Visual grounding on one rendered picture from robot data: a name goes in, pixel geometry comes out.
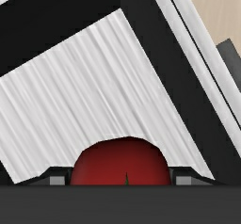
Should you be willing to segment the cabinet drawer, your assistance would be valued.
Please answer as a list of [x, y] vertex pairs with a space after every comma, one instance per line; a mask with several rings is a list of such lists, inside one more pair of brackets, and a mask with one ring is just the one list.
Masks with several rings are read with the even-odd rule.
[[191, 0], [0, 0], [0, 162], [12, 181], [121, 136], [241, 184], [241, 92]]

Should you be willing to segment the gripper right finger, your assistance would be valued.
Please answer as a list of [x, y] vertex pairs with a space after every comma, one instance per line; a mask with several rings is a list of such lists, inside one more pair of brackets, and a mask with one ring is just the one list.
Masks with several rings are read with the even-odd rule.
[[219, 182], [201, 176], [192, 167], [169, 167], [173, 185], [219, 185]]

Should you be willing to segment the red tomato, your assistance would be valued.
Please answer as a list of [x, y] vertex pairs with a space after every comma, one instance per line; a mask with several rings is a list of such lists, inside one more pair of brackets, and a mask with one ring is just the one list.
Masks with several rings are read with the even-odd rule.
[[171, 185], [164, 155], [137, 137], [98, 142], [81, 152], [70, 185]]

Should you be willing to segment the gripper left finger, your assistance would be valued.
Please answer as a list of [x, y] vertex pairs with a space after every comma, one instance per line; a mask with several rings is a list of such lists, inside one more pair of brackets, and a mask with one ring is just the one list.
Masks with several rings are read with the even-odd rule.
[[29, 185], [69, 185], [72, 167], [50, 167]]

